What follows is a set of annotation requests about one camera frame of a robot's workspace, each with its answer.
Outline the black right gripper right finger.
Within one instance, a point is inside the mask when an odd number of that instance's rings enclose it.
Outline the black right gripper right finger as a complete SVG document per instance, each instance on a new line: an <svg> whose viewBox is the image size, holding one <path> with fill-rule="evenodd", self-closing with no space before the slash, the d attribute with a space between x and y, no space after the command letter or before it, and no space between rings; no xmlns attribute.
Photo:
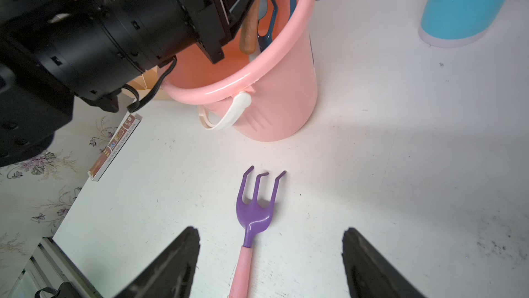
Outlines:
<svg viewBox="0 0 529 298"><path fill-rule="evenodd" d="M352 297L424 298L424 295L354 228L344 232L342 259Z"/></svg>

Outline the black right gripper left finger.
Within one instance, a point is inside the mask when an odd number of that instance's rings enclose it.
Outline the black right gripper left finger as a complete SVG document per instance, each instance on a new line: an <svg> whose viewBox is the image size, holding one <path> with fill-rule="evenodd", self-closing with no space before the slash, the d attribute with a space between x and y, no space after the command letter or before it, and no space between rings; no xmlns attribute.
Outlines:
<svg viewBox="0 0 529 298"><path fill-rule="evenodd" d="M199 251L198 230L188 226L117 297L188 298Z"/></svg>

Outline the red shovel wooden handle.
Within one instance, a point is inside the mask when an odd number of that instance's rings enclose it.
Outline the red shovel wooden handle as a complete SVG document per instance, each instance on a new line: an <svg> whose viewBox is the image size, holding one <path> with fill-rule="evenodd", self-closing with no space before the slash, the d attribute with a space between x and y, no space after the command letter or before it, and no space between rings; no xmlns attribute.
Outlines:
<svg viewBox="0 0 529 298"><path fill-rule="evenodd" d="M257 49L258 17L260 0L254 0L248 14L241 26L239 49L243 54L251 55Z"/></svg>

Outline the teal fork yellow handle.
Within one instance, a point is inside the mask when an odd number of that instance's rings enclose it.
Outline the teal fork yellow handle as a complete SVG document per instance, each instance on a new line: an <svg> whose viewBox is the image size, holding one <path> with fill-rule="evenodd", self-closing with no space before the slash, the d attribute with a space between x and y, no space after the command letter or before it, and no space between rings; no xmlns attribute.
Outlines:
<svg viewBox="0 0 529 298"><path fill-rule="evenodd" d="M260 52L263 52L273 42L273 32L274 32L276 18L278 16L278 11L279 11L277 1L276 0L269 0L269 1L273 5L273 10L272 10L269 26L267 29L267 33L264 34L264 36L257 33L257 41L258 41ZM297 0L289 0L289 6L290 6L289 18L292 17L294 11L296 10L297 2L298 2Z"/></svg>

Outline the purple fork pink handle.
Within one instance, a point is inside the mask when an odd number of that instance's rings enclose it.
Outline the purple fork pink handle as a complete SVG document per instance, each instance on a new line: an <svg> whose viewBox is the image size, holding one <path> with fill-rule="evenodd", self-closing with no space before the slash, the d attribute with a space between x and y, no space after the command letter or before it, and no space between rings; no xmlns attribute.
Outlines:
<svg viewBox="0 0 529 298"><path fill-rule="evenodd" d="M251 166L243 174L241 187L236 201L236 215L240 225L245 229L245 237L230 288L229 297L235 298L248 297L252 270L253 241L257 234L264 232L270 226L274 216L274 206L278 188L280 186L280 179L287 173L286 171L283 171L275 178L269 205L267 207L261 207L258 203L260 181L264 176L269 175L268 173L257 175L252 200L249 204L246 204L243 201L247 178L253 169L254 166Z"/></svg>

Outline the light blue trowel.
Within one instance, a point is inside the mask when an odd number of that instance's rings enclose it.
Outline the light blue trowel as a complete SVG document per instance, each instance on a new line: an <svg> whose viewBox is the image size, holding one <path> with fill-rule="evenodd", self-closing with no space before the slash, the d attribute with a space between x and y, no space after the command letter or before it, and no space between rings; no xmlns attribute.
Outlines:
<svg viewBox="0 0 529 298"><path fill-rule="evenodd" d="M268 11L268 1L260 0L259 10L258 10L258 22L260 22L267 14Z"/></svg>

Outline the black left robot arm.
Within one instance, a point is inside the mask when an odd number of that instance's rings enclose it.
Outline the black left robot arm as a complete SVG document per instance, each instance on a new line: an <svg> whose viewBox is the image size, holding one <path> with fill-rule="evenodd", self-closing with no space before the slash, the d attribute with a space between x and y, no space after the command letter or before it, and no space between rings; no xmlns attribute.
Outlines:
<svg viewBox="0 0 529 298"><path fill-rule="evenodd" d="M212 63L256 0L1 0L1 165L46 150L74 99L106 112L156 66L198 46Z"/></svg>

